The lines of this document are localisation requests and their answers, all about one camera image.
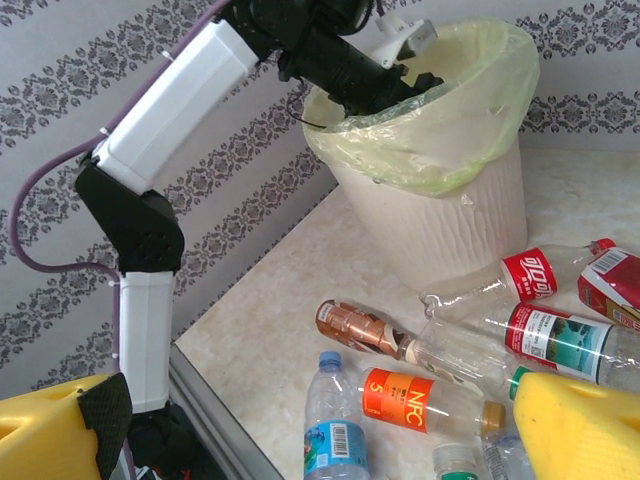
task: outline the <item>marble table surface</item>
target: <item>marble table surface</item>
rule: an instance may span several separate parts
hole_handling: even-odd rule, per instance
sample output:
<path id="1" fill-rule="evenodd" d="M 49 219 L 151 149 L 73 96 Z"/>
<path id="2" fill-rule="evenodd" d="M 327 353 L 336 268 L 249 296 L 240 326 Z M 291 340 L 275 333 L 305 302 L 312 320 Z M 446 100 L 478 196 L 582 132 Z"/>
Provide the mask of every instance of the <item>marble table surface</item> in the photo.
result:
<path id="1" fill-rule="evenodd" d="M 640 236 L 640 154 L 525 150 L 523 175 L 530 245 Z M 380 256 L 340 187 L 177 342 L 286 479 L 302 478 L 305 397 L 322 351 L 340 351 L 352 371 L 426 376 L 320 335 L 314 315 L 329 298 L 385 312 L 416 333 L 424 325 L 416 293 Z M 575 295 L 548 303 L 595 316 Z M 370 419 L 364 428 L 373 480 L 436 478 L 431 451 L 442 438 Z"/>

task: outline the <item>patterned wallpaper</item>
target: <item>patterned wallpaper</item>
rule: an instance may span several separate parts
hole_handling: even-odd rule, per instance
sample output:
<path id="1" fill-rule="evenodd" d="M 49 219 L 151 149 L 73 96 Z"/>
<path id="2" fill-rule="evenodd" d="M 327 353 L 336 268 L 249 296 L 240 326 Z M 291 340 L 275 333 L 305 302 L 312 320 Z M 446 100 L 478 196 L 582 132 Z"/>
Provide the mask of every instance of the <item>patterned wallpaper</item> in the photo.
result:
<path id="1" fill-rule="evenodd" d="M 525 145 L 640 147 L 640 67 L 632 60 L 640 47 L 640 1 L 386 3 L 436 24 L 497 16 L 533 35 L 542 76 L 521 129 Z M 48 158 L 93 136 L 207 6 L 0 0 L 0 398 L 103 371 L 112 346 L 105 277 L 42 275 L 12 254 L 6 219 L 18 185 Z M 355 41 L 365 45 L 376 34 L 369 25 Z M 289 103 L 300 111 L 301 89 L 278 82 L 273 61 L 261 65 L 193 132 L 160 179 L 187 240 L 174 338 L 334 188 L 286 112 Z M 69 162 L 34 190 L 21 237 L 45 261 L 113 265 L 113 249 L 73 191 L 75 168 Z"/>

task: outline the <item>barcode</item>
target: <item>barcode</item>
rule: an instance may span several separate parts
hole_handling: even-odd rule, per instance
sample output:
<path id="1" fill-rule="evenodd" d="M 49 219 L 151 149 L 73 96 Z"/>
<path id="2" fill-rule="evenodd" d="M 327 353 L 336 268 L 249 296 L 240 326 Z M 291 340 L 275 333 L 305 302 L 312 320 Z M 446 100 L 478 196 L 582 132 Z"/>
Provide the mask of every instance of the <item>barcode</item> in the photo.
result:
<path id="1" fill-rule="evenodd" d="M 593 268 L 600 275 L 606 275 L 611 270 L 616 268 L 620 262 L 622 262 L 627 256 L 616 250 L 609 250 L 602 257 L 591 264 Z"/>
<path id="2" fill-rule="evenodd" d="M 482 445 L 484 450 L 484 461 L 489 469 L 489 474 L 492 480 L 509 480 L 507 475 L 507 469 L 502 462 L 502 456 L 498 450 L 498 446 L 495 443 L 489 443 Z"/>
<path id="3" fill-rule="evenodd" d="M 347 426 L 344 424 L 331 424 L 331 456 L 333 458 L 349 458 L 349 437 Z"/>
<path id="4" fill-rule="evenodd" d="M 329 455 L 321 453 L 316 457 L 316 468 L 322 468 L 329 465 Z"/>
<path id="5" fill-rule="evenodd" d="M 531 355 L 538 358 L 544 358 L 544 352 L 540 347 L 531 347 Z"/>

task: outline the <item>trash can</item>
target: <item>trash can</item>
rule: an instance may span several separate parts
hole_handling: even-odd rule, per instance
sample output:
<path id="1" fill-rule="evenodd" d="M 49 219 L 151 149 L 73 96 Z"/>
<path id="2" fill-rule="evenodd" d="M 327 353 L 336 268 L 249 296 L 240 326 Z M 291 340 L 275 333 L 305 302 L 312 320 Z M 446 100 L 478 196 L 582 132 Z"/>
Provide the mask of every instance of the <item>trash can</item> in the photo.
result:
<path id="1" fill-rule="evenodd" d="M 525 249 L 517 132 L 539 76 L 538 52 L 502 21 L 453 24 L 405 63 L 407 83 L 444 84 L 375 115 L 344 119 L 314 88 L 311 149 L 340 183 L 400 280 L 416 291 Z"/>

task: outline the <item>purple cable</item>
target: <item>purple cable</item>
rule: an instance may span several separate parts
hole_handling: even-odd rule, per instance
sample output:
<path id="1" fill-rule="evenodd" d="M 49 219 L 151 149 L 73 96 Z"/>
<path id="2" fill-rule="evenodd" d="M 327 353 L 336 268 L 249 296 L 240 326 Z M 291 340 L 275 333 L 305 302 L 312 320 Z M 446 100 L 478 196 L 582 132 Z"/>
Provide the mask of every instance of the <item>purple cable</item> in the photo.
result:
<path id="1" fill-rule="evenodd" d="M 176 47 L 171 52 L 171 56 L 173 58 L 177 57 L 185 47 L 200 33 L 200 31 L 209 23 L 211 18 L 220 11 L 224 6 L 226 6 L 231 0 L 219 0 L 211 5 L 207 11 L 196 21 L 193 27 L 189 30 L 187 35 L 176 45 Z M 89 150 L 92 150 L 96 147 L 102 140 L 104 140 L 110 132 L 112 132 L 122 121 L 122 119 L 131 111 L 131 109 L 135 106 L 136 103 L 142 98 L 142 96 L 149 90 L 151 85 L 155 83 L 155 81 L 164 73 L 164 71 L 169 67 L 171 62 L 167 59 L 165 63 L 163 63 L 141 86 L 136 90 L 133 96 L 124 104 L 122 109 L 111 119 L 109 123 L 104 127 L 105 133 L 101 133 L 100 135 L 96 135 L 90 140 L 78 145 L 77 147 L 64 152 L 57 157 L 49 160 L 43 166 L 38 168 L 35 172 L 33 172 L 29 178 L 25 181 L 25 183 L 20 187 L 18 191 L 18 195 L 13 202 L 13 206 L 11 207 L 11 213 L 9 214 L 9 242 L 15 251 L 16 257 L 22 263 L 24 263 L 27 267 L 36 270 L 42 273 L 63 273 L 75 270 L 83 270 L 83 269 L 92 269 L 97 270 L 108 277 L 110 277 L 115 283 L 113 289 L 113 351 L 115 353 L 114 356 L 114 370 L 116 372 L 120 372 L 120 288 L 118 287 L 120 282 L 120 277 L 118 273 L 106 265 L 102 265 L 101 263 L 96 262 L 80 262 L 80 263 L 68 263 L 64 265 L 46 265 L 44 263 L 37 262 L 33 258 L 31 258 L 27 252 L 25 252 L 22 244 L 20 243 L 20 236 L 18 233 L 19 229 L 19 216 L 20 210 L 22 209 L 22 205 L 24 204 L 25 199 L 29 195 L 31 189 L 40 181 L 47 173 L 51 170 L 59 167 L 64 162 L 71 160 L 78 155 L 81 155 Z M 127 469 L 130 480 L 136 479 L 136 470 L 133 464 L 133 456 L 131 454 L 131 449 L 129 448 L 129 443 L 125 439 L 123 444 L 124 456 L 127 463 Z"/>
<path id="2" fill-rule="evenodd" d="M 381 17 L 384 16 L 384 5 L 382 4 L 382 0 L 376 0 L 376 9 L 378 10 L 378 15 Z"/>

